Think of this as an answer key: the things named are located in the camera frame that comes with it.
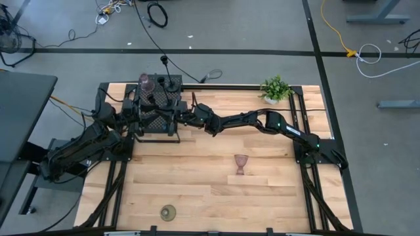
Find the black perforated metal shelf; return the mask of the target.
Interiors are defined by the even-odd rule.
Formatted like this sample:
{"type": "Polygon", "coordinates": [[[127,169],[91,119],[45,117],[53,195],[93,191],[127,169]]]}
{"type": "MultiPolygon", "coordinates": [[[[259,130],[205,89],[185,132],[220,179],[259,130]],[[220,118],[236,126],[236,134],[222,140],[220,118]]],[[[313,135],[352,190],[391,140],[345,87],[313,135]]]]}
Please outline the black perforated metal shelf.
{"type": "MultiPolygon", "coordinates": [[[[152,92],[144,92],[141,90],[140,84],[138,82],[138,85],[136,86],[136,89],[135,89],[135,95],[133,98],[135,103],[138,104],[139,106],[140,118],[142,120],[142,124],[144,125],[144,134],[143,135],[136,134],[136,138],[138,142],[142,141],[140,137],[144,136],[146,133],[167,134],[168,136],[179,135],[177,131],[177,123],[176,121],[173,120],[173,115],[170,113],[171,108],[167,107],[167,99],[165,97],[162,87],[157,82],[158,76],[157,75],[154,75],[153,77],[149,76],[149,78],[155,83],[155,89],[152,92]],[[160,114],[159,114],[159,117],[158,116],[150,116],[150,117],[144,116],[144,113],[147,113],[147,111],[144,111],[144,106],[150,105],[149,101],[147,100],[147,96],[149,94],[154,95],[159,107],[163,109],[168,109],[168,111],[164,111],[168,113],[168,116],[161,116],[160,114]]],[[[180,88],[178,92],[169,92],[168,95],[170,99],[174,100],[174,105],[178,101],[181,100],[180,88]]]]}

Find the grey desk leg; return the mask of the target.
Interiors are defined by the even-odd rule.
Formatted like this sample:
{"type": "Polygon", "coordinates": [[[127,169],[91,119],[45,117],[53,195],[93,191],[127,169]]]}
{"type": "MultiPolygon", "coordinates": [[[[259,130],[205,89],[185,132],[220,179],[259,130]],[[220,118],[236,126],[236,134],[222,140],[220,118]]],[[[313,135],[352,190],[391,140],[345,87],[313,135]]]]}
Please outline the grey desk leg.
{"type": "Polygon", "coordinates": [[[411,20],[409,15],[390,13],[399,2],[400,0],[385,0],[379,10],[371,14],[347,16],[346,22],[354,24],[405,24],[411,20]]]}

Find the black desk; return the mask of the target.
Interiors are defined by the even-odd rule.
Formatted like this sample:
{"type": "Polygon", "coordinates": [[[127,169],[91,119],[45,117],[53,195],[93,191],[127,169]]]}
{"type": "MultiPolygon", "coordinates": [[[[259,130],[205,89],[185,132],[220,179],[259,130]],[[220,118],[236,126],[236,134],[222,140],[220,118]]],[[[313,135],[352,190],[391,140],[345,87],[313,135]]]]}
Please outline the black desk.
{"type": "Polygon", "coordinates": [[[53,75],[0,72],[0,227],[32,163],[20,154],[57,81],[53,75]]]}

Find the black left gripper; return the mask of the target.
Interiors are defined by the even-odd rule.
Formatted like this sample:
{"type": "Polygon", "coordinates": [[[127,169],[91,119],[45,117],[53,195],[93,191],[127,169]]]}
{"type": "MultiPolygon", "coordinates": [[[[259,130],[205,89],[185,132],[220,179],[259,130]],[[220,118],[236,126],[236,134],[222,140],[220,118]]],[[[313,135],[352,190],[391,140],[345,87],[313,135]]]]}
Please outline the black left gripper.
{"type": "MultiPolygon", "coordinates": [[[[159,109],[159,106],[144,106],[144,111],[149,111],[144,113],[145,117],[150,116],[158,116],[156,109],[159,109]]],[[[130,100],[128,98],[123,99],[122,107],[121,107],[121,118],[123,124],[126,126],[127,135],[137,134],[143,135],[144,134],[144,125],[142,124],[142,120],[140,118],[140,111],[138,104],[135,103],[134,100],[130,100]]]]}

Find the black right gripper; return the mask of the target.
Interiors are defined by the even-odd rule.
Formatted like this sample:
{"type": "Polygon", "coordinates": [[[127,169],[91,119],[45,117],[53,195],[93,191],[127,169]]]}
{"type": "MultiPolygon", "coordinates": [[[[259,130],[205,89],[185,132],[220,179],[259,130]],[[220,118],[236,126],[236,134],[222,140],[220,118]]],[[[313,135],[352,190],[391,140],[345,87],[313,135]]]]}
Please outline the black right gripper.
{"type": "MultiPolygon", "coordinates": [[[[168,116],[168,109],[160,109],[161,116],[168,116]]],[[[178,101],[171,109],[170,113],[173,115],[173,120],[183,124],[184,126],[191,126],[196,128],[203,128],[204,131],[212,136],[216,136],[219,132],[219,116],[205,104],[193,105],[188,108],[185,101],[178,101]]]]}

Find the small green potted plant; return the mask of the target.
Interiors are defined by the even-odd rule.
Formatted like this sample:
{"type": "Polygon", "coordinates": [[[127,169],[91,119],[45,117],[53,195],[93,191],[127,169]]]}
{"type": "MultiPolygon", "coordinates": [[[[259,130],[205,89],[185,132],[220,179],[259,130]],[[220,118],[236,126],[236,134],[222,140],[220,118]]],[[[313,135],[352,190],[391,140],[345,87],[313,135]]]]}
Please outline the small green potted plant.
{"type": "Polygon", "coordinates": [[[286,82],[282,81],[280,75],[266,79],[260,85],[260,91],[262,94],[259,95],[259,98],[272,105],[288,99],[295,93],[286,82]]]}

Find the pink ribbed glass candle holder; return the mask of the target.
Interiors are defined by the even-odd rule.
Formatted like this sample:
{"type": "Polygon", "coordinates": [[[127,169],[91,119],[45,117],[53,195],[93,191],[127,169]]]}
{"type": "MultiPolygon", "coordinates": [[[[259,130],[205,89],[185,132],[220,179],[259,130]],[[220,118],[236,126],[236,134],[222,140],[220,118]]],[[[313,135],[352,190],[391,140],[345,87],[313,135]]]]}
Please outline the pink ribbed glass candle holder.
{"type": "Polygon", "coordinates": [[[237,175],[244,175],[244,166],[247,164],[247,160],[248,160],[248,156],[247,155],[235,155],[234,159],[237,165],[237,171],[236,174],[237,175]]]}
{"type": "Polygon", "coordinates": [[[149,78],[147,73],[140,74],[139,84],[144,92],[152,92],[155,89],[155,83],[149,78]]]}

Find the black aluminium table frame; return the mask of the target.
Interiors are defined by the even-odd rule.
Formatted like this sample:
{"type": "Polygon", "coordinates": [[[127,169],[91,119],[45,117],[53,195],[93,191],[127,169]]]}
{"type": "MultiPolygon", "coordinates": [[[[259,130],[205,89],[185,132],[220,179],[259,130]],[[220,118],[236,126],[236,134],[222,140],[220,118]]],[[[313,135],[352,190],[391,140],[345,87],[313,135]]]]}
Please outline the black aluminium table frame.
{"type": "MultiPolygon", "coordinates": [[[[298,85],[292,103],[288,99],[269,105],[258,96],[257,85],[192,85],[182,99],[189,105],[191,93],[199,103],[221,117],[260,108],[285,109],[280,113],[298,130],[334,139],[321,88],[298,85]],[[297,111],[291,111],[290,103],[297,111]]],[[[281,134],[260,133],[253,127],[223,131],[215,138],[203,130],[178,126],[180,143],[135,143],[119,194],[118,230],[229,233],[309,233],[311,229],[335,230],[310,192],[304,190],[302,170],[293,141],[281,134]],[[249,156],[244,175],[237,175],[234,156],[249,156]],[[175,207],[175,219],[160,216],[166,205],[175,207]]],[[[360,231],[346,193],[347,174],[334,164],[319,160],[309,178],[321,187],[324,201],[344,227],[360,231]]],[[[73,226],[85,222],[104,196],[108,174],[115,177],[120,164],[99,164],[89,173],[73,226]]]]}

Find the grey desk base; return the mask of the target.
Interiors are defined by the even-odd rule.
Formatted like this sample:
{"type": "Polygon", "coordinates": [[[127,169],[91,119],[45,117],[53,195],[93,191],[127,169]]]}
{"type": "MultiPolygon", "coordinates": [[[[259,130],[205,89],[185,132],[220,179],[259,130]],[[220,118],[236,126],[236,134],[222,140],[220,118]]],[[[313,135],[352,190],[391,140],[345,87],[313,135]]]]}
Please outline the grey desk base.
{"type": "Polygon", "coordinates": [[[34,175],[34,178],[30,182],[29,190],[18,212],[20,215],[32,214],[36,211],[35,207],[32,205],[32,201],[35,197],[35,194],[37,193],[37,190],[40,188],[70,192],[81,191],[81,185],[84,182],[87,174],[84,173],[80,176],[77,176],[77,173],[80,173],[82,170],[87,170],[86,165],[78,164],[76,167],[71,168],[70,172],[65,172],[62,176],[62,179],[59,180],[59,184],[44,180],[38,171],[38,165],[41,161],[41,158],[44,157],[49,151],[52,151],[60,144],[65,144],[66,142],[66,140],[57,140],[53,138],[47,149],[31,142],[26,142],[24,144],[19,158],[31,161],[28,174],[34,175]]]}

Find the black floor fan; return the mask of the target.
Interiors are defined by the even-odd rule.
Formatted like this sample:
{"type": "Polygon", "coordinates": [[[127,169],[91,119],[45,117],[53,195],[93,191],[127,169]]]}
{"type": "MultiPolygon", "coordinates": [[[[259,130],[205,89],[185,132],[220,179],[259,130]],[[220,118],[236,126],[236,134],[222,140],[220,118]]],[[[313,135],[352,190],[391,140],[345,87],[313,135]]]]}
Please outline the black floor fan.
{"type": "Polygon", "coordinates": [[[20,15],[18,13],[16,16],[12,16],[8,10],[8,6],[0,3],[0,59],[5,66],[12,68],[15,68],[19,63],[32,57],[35,53],[36,39],[31,35],[20,33],[18,26],[19,19],[20,15]],[[3,54],[14,54],[18,52],[21,49],[23,37],[28,38],[32,42],[30,53],[13,64],[7,63],[3,54]]]}

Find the grey floor bar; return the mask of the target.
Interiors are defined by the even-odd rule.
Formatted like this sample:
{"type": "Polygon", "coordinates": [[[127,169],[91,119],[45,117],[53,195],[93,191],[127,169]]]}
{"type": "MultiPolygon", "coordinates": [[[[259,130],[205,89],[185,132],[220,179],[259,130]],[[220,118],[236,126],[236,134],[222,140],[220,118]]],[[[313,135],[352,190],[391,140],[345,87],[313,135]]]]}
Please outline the grey floor bar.
{"type": "Polygon", "coordinates": [[[378,102],[379,109],[420,109],[420,100],[383,100],[378,102]]]}

